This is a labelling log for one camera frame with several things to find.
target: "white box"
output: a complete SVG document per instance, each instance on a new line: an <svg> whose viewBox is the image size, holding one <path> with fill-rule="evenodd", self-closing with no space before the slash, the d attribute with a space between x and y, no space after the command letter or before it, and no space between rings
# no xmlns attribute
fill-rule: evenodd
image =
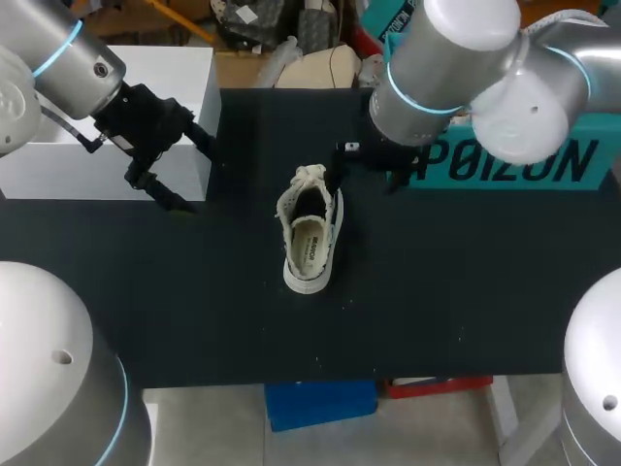
<svg viewBox="0 0 621 466"><path fill-rule="evenodd" d="M221 101L212 49L111 49L126 63L125 81L129 85L143 83L161 99L176 98L198 116L198 123L209 134L216 135ZM67 119L88 139L99 136L92 118ZM42 116L36 138L0 159L0 189L8 199L152 201L124 179L130 162L131 158L110 141L95 153L88 153L70 134ZM183 137L155 162L151 171L185 200L204 201L211 166Z"/></svg>

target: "shoe sole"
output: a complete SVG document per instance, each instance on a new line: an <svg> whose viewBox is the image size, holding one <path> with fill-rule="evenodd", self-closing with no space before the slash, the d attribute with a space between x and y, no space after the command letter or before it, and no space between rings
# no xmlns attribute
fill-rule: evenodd
<svg viewBox="0 0 621 466"><path fill-rule="evenodd" d="M339 211L337 212L337 221L334 226L334 241L330 246L330 252L328 252L328 261L326 262L326 268L324 269L323 273L313 280L300 280L297 277L293 276L291 270L289 269L287 259L284 259L284 268L282 270L284 282L287 283L287 286L289 286L289 288L291 288L291 290L295 291L296 293L318 293L323 288L325 288L330 281L330 275L332 275L332 262L334 260L334 251L337 248L337 241L339 240L339 233L341 232L341 225L343 225L344 217L343 193L340 189L337 191L337 202L339 203Z"/></svg>

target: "shoe lace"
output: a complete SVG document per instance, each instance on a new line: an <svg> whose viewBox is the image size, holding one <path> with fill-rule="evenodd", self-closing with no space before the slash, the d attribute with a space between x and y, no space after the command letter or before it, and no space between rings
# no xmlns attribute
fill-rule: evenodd
<svg viewBox="0 0 621 466"><path fill-rule="evenodd" d="M303 183L311 179L323 180L326 167L323 165L309 165L307 167L298 167L295 177L291 179L291 184Z"/></svg>

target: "black fabric surface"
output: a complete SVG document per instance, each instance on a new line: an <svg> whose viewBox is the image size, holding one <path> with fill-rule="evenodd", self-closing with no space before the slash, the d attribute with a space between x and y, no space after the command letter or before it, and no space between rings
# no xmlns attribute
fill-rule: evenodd
<svg viewBox="0 0 621 466"><path fill-rule="evenodd" d="M329 287L282 279L276 202L299 165L355 138L360 93L228 90L208 202L5 201L0 260L82 298L143 387L546 373L586 289L621 266L599 192L405 189L354 170Z"/></svg>

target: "red object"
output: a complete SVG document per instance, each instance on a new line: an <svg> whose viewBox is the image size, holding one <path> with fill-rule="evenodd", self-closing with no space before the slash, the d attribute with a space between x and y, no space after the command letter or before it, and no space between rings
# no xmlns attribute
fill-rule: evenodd
<svg viewBox="0 0 621 466"><path fill-rule="evenodd" d="M442 383L429 383L422 385L393 385L390 381L385 381L386 393L390 398L411 398L414 396L438 395L441 393L452 393L455 391L474 390L491 385L493 377L470 377L453 379Z"/></svg>
<svg viewBox="0 0 621 466"><path fill-rule="evenodd" d="M353 48L358 52L358 55L367 57L375 55L376 53L382 53L381 47L377 42L362 28L362 26L356 26L353 31L353 37L351 38L351 44Z"/></svg>

